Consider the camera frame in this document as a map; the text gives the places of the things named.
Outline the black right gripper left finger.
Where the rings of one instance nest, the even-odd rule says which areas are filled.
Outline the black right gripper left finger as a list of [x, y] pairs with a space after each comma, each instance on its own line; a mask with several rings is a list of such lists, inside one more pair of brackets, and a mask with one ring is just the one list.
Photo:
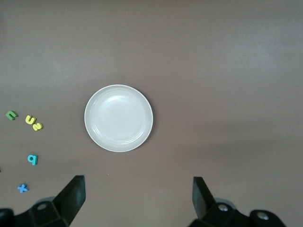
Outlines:
[[85, 199], [85, 176], [76, 175], [56, 197], [41, 199], [23, 213], [1, 208], [0, 227], [69, 227]]

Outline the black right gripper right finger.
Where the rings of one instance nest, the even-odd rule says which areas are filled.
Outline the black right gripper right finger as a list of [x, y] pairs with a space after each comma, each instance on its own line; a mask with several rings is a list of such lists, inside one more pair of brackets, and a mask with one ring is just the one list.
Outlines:
[[189, 227], [286, 227], [267, 210], [253, 210], [249, 216], [226, 202], [217, 202], [202, 177], [193, 178], [192, 202], [197, 214]]

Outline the beige round plate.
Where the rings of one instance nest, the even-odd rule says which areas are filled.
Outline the beige round plate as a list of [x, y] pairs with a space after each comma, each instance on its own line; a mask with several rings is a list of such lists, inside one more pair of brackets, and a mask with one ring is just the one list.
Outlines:
[[111, 152], [128, 152], [150, 136], [154, 114], [148, 99], [127, 85], [109, 85], [95, 92], [84, 112], [89, 137]]

